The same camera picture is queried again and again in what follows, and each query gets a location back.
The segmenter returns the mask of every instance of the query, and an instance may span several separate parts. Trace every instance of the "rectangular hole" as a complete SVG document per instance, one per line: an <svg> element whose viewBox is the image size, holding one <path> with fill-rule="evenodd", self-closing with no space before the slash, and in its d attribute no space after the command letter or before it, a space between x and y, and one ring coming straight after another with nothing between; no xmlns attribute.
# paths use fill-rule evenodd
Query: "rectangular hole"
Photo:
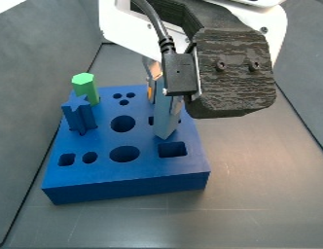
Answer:
<svg viewBox="0 0 323 249"><path fill-rule="evenodd" d="M149 125L154 125L154 117L149 117L148 122L149 122Z"/></svg>
<svg viewBox="0 0 323 249"><path fill-rule="evenodd" d="M158 145L158 155L161 159L177 158L188 155L184 142L162 143Z"/></svg>

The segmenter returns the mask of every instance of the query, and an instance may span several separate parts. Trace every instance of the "blue foam block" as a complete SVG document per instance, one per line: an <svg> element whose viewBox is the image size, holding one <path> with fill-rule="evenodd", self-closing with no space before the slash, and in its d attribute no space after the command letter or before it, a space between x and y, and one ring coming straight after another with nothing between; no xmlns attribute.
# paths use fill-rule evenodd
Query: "blue foam block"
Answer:
<svg viewBox="0 0 323 249"><path fill-rule="evenodd" d="M54 204L203 189L209 165L195 121L166 140L153 132L146 85L101 88L98 128L81 136L62 119L42 190Z"/></svg>

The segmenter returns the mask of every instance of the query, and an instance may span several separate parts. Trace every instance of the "black cable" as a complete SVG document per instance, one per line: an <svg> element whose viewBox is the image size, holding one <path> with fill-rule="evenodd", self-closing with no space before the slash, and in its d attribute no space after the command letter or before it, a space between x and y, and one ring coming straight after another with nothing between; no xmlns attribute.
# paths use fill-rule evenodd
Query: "black cable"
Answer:
<svg viewBox="0 0 323 249"><path fill-rule="evenodd" d="M157 14L156 9L146 0L132 0L132 2L142 10L157 30L161 53L176 53L173 38L168 35L166 28L164 26L162 20Z"/></svg>

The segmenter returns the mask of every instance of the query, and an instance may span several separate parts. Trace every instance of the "gray table surface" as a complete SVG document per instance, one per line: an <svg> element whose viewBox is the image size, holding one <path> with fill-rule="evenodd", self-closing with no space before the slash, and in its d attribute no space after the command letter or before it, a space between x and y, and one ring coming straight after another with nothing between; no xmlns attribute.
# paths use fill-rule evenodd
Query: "gray table surface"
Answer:
<svg viewBox="0 0 323 249"><path fill-rule="evenodd" d="M100 86L142 84L141 55L101 49ZM42 166L5 248L323 247L323 151L279 91L243 118L196 121L212 167L204 191L54 206Z"/></svg>

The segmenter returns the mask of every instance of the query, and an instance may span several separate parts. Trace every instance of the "dark gray floor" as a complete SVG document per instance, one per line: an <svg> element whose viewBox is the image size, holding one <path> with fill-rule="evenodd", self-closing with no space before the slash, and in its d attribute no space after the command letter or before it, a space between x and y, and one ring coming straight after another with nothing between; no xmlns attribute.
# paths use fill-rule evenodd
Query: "dark gray floor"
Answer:
<svg viewBox="0 0 323 249"><path fill-rule="evenodd" d="M141 56L105 46L100 86L142 83ZM54 206L45 165L6 248L323 247L323 151L285 97L243 118L197 121L204 191Z"/></svg>
<svg viewBox="0 0 323 249"><path fill-rule="evenodd" d="M323 146L323 0L288 0L284 8L289 27L276 80Z"/></svg>

